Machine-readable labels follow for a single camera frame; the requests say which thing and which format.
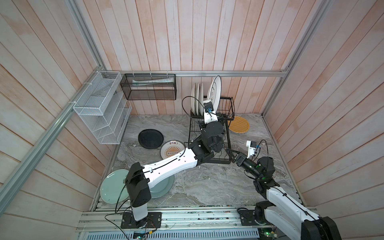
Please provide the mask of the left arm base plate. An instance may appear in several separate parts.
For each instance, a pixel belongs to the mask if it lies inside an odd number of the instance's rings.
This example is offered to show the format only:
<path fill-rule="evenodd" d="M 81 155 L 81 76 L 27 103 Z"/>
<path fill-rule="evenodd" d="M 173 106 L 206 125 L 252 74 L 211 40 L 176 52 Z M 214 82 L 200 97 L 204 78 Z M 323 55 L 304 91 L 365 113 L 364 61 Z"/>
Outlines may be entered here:
<path fill-rule="evenodd" d="M 122 229 L 139 229 L 139 228 L 160 228 L 162 222 L 161 212 L 149 212 L 148 216 L 142 220 L 136 221 L 132 212 L 123 213 L 121 222 Z"/>

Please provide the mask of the white plate green patterned rim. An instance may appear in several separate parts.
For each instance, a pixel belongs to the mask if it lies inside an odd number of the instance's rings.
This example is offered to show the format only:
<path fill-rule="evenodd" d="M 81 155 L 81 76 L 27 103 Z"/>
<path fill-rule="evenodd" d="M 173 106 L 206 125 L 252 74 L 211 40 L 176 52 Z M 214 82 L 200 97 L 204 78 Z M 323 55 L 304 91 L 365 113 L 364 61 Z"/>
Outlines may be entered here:
<path fill-rule="evenodd" d="M 204 85 L 200 83 L 200 91 L 199 91 L 199 112 L 200 116 L 204 115 Z"/>

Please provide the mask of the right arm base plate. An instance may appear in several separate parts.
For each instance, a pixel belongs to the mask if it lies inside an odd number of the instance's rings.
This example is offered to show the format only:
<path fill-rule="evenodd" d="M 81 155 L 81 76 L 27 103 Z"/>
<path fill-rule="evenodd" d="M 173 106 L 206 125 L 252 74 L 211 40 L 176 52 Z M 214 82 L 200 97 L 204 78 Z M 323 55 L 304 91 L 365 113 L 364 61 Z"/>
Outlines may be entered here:
<path fill-rule="evenodd" d="M 267 224 L 266 221 L 257 220 L 254 210 L 248 210 L 247 208 L 237 209 L 237 213 L 240 216 L 242 226 L 264 226 Z"/>

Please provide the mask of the yellow woven round trivet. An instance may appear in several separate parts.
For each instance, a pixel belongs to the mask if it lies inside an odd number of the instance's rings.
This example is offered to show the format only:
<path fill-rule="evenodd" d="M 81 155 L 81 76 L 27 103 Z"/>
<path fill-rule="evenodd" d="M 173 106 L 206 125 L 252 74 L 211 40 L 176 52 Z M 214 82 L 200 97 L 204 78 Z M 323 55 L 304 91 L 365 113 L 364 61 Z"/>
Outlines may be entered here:
<path fill-rule="evenodd" d="M 228 121 L 229 130 L 233 133 L 244 134 L 250 129 L 249 122 L 239 116 L 235 116 L 233 120 Z"/>

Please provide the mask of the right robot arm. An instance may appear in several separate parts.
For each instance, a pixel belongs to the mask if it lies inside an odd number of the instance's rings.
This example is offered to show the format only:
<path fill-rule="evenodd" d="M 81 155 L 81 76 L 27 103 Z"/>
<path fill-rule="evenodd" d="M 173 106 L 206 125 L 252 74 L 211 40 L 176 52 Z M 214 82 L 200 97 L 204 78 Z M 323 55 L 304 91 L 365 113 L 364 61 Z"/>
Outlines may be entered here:
<path fill-rule="evenodd" d="M 252 161 L 246 154 L 226 149 L 231 161 L 252 175 L 256 191 L 266 200 L 255 206 L 255 220 L 270 223 L 291 240 L 340 240 L 337 224 L 321 217 L 290 197 L 273 179 L 274 160 L 261 157 Z"/>

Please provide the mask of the black wire dish rack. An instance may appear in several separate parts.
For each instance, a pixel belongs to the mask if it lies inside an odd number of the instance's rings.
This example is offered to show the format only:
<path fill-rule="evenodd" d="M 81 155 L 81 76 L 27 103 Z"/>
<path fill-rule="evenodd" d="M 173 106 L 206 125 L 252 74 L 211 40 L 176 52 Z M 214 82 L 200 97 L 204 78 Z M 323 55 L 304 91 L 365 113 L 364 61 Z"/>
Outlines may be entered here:
<path fill-rule="evenodd" d="M 220 97 L 216 111 L 218 121 L 206 124 L 203 116 L 191 114 L 189 139 L 185 142 L 188 148 L 196 152 L 197 165 L 231 163 L 226 149 L 231 148 L 229 126 L 235 117 L 232 97 Z"/>

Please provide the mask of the orange sunburst plate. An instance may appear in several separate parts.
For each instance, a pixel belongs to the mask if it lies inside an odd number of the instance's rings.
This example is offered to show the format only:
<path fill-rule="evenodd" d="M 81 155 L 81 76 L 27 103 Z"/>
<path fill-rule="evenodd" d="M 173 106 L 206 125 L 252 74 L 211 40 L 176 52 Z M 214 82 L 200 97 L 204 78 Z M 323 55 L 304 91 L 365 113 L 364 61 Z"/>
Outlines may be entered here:
<path fill-rule="evenodd" d="M 182 152 L 184 149 L 185 145 L 182 142 L 171 140 L 161 146 L 160 156 L 164 160 Z"/>
<path fill-rule="evenodd" d="M 200 83 L 195 84 L 195 115 L 200 115 L 200 101 L 199 101 L 199 95 L 200 95 Z"/>

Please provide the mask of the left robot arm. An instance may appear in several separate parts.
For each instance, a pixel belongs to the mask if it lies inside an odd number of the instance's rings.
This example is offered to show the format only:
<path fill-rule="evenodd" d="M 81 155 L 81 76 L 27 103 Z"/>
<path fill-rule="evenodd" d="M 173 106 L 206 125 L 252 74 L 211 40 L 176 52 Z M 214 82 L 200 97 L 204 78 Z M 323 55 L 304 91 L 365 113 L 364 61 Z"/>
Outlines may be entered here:
<path fill-rule="evenodd" d="M 134 163 L 124 181 L 131 202 L 132 226 L 139 228 L 148 221 L 151 188 L 176 173 L 208 163 L 224 148 L 225 134 L 224 122 L 202 124 L 201 135 L 180 153 L 149 165 Z"/>

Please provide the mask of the white plate cloud outline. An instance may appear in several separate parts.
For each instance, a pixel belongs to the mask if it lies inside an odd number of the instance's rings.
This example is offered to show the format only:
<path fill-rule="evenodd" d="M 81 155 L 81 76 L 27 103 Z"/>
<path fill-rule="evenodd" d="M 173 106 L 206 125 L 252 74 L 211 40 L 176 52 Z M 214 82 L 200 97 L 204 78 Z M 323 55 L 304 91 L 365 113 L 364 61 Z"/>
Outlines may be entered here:
<path fill-rule="evenodd" d="M 209 88 L 207 99 L 210 100 L 214 105 L 218 105 L 220 102 L 221 92 L 222 78 L 220 76 L 216 76 Z"/>

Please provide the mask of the cream floral plate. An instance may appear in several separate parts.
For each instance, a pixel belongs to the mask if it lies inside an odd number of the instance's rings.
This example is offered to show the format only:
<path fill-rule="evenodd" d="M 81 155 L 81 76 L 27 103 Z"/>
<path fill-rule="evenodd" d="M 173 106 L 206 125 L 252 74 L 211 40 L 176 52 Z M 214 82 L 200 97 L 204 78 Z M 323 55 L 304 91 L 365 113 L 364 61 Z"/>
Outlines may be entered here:
<path fill-rule="evenodd" d="M 195 93 L 196 93 L 196 84 L 192 85 L 192 90 L 191 90 L 191 115 L 195 116 L 196 115 L 196 109 L 195 109 Z"/>

